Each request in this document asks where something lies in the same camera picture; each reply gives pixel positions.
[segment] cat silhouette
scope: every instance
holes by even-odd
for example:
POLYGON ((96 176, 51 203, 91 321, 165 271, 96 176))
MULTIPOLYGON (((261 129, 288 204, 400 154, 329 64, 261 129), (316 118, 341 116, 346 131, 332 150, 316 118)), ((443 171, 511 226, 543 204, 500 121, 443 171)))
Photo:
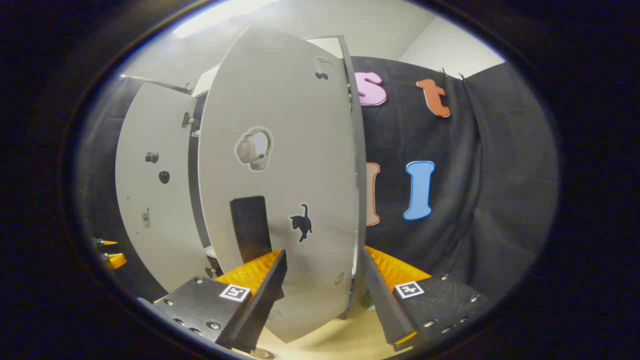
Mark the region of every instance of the cat silhouette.
POLYGON ((300 240, 298 240, 299 243, 307 238, 307 233, 313 233, 311 230, 311 219, 309 219, 308 216, 309 208, 306 204, 300 204, 300 206, 305 208, 305 214, 289 217, 291 219, 291 227, 293 227, 294 230, 300 229, 302 232, 302 236, 300 236, 300 240))

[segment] headphones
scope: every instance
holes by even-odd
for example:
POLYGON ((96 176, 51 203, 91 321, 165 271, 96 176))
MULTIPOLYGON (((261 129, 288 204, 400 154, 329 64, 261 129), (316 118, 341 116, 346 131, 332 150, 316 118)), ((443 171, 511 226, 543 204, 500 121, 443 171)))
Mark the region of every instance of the headphones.
POLYGON ((273 151, 273 135, 266 127, 256 126, 244 134, 236 145, 236 154, 243 164, 249 164, 253 171, 262 171, 269 165, 269 155, 273 151), (267 136, 267 151, 259 156, 255 155, 255 143, 251 139, 257 133, 264 133, 267 136))
POLYGON ((320 57, 315 58, 314 63, 316 65, 316 77, 318 79, 324 78, 325 80, 329 80, 329 75, 327 75, 324 71, 322 71, 322 68, 320 67, 320 65, 330 64, 331 66, 333 66, 333 63, 327 60, 326 58, 320 58, 320 57))

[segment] pink letter s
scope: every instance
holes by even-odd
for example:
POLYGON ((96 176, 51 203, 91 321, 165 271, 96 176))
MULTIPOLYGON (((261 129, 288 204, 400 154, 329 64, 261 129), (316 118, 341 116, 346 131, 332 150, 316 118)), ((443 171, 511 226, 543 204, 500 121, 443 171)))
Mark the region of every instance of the pink letter s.
POLYGON ((382 79, 375 72, 356 72, 358 93, 360 93, 360 105, 375 106, 387 100, 387 92, 376 85, 382 83, 382 79))

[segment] black curtain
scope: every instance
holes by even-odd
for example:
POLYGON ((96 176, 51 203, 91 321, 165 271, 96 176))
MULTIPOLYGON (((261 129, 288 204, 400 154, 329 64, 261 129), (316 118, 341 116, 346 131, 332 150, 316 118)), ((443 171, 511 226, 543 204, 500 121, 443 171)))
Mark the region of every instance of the black curtain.
POLYGON ((387 92, 382 105, 362 106, 367 161, 380 166, 380 222, 367 228, 366 244, 491 297, 505 294, 544 244, 556 207, 557 154, 532 92, 507 63, 462 81, 399 61, 352 61, 387 92), (423 79, 445 90, 449 117, 426 106, 416 85, 423 79), (412 161, 432 161, 435 171, 431 213, 409 221, 412 161))

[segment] black sticker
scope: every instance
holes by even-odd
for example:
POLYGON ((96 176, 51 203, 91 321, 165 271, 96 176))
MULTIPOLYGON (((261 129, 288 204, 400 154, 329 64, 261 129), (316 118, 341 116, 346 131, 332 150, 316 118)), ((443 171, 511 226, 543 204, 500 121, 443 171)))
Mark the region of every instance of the black sticker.
POLYGON ((166 170, 162 170, 160 171, 160 174, 158 174, 158 179, 160 179, 160 182, 163 184, 166 184, 169 182, 169 171, 166 170))
POLYGON ((142 213, 142 225, 145 227, 145 229, 148 229, 149 227, 151 227, 151 218, 149 217, 149 208, 147 208, 146 212, 142 213))
POLYGON ((302 236, 300 236, 300 240, 298 240, 299 243, 307 238, 307 233, 313 233, 311 230, 311 219, 309 219, 309 208, 306 204, 300 204, 300 206, 305 208, 305 214, 289 217, 291 219, 291 227, 293 230, 300 229, 302 232, 302 236))
POLYGON ((329 60, 325 59, 325 58, 315 58, 316 61, 316 77, 318 79, 325 79, 328 80, 329 79, 329 75, 327 75, 321 68, 322 64, 329 64, 331 66, 333 66, 333 63, 330 62, 329 60))
POLYGON ((157 163, 160 160, 160 154, 155 151, 150 151, 145 154, 145 162, 147 163, 157 163))

